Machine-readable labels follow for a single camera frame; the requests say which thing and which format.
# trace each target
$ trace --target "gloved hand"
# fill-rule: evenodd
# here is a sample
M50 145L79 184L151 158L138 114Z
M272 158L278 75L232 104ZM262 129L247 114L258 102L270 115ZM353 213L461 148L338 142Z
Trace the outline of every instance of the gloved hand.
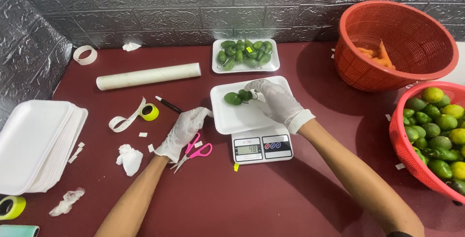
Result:
M202 128L205 116L213 117L212 111L204 107L198 107L188 112L183 112L165 141L155 150L159 156L167 156L172 163L179 161L179 155L199 129Z
M266 102L249 100L249 103L257 106L265 116L273 121L282 123L289 133L295 134L307 121L315 118L310 110L304 109L295 98L284 91L281 85L270 82L267 79L257 79L249 82L245 91L255 89L262 93Z

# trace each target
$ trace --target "yellow tape roll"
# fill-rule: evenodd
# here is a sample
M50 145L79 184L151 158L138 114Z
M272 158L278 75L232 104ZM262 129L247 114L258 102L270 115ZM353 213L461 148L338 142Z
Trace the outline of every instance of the yellow tape roll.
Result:
M152 103L147 103L139 110L139 115L146 121L153 121L157 119L159 114L158 108Z
M26 199L8 196L0 202L0 220L11 220L18 217L26 207Z

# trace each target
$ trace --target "teal object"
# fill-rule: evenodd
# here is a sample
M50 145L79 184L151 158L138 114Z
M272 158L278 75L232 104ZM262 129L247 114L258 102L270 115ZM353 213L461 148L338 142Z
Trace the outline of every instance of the teal object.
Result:
M37 237L38 226L0 225L0 237Z

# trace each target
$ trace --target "red colander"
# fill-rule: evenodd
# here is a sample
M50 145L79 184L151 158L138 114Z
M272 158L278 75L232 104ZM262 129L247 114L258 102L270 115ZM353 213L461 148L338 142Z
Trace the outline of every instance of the red colander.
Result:
M391 123L389 125L389 136L400 161L416 179L420 180L432 190L465 204L465 196L452 190L434 175L420 160L405 133L403 121L405 101L414 96L420 98L421 91L427 87L436 87L443 90L444 93L450 97L451 104L458 104L465 108L465 86L445 81L429 81L415 85L400 97L397 108L392 114Z
M347 84L362 91L388 91L416 81L439 79L458 62L450 33L420 10L391 1L366 1L349 7L339 24L336 69ZM381 66L357 48L385 44L396 70Z

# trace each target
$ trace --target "pink scissors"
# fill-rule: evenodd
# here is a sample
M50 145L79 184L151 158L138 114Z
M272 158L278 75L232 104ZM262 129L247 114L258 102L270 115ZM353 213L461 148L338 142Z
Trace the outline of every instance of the pink scissors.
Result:
M175 165L173 165L173 167L170 168L173 169L174 167L177 167L175 170L174 170L174 173L176 173L179 169L179 167L181 167L181 165L187 161L188 159L192 159L194 157L197 157L197 156L201 156L201 157L207 157L208 155L210 155L210 153L212 152L212 149L213 149L213 146L211 143L207 143L205 144L204 146L202 146L200 149L198 149L197 151L195 151L194 153L192 153L189 157L187 156L187 154L192 150L192 148L194 148L194 145L197 143L197 141L199 140L201 134L200 133L197 133L197 137L194 139L194 142L193 143L188 143L187 144L187 149L186 149L186 153L184 154L184 157L182 157L182 159L176 163ZM201 151L203 149L205 149L207 146L210 147L210 150L206 153L206 154L203 154L201 153Z

